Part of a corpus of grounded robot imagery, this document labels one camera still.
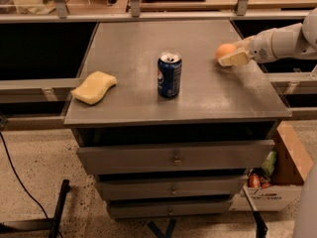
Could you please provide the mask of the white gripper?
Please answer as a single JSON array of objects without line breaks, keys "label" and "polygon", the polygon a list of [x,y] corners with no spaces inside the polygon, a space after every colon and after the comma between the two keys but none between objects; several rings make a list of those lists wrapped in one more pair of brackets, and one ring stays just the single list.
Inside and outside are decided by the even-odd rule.
[{"label": "white gripper", "polygon": [[237,50],[219,58],[219,65],[223,67],[246,65],[252,58],[259,63],[276,61],[272,49],[272,37],[275,31],[276,28],[273,28],[234,42]]}]

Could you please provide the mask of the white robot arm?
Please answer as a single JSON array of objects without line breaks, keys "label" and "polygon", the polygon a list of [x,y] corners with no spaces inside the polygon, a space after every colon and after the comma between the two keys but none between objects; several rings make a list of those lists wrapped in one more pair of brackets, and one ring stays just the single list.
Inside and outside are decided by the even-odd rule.
[{"label": "white robot arm", "polygon": [[[302,23],[221,45],[215,53],[215,60],[222,67],[285,58],[317,59],[317,9],[310,11]],[[304,182],[292,238],[317,238],[317,165],[310,169]]]}]

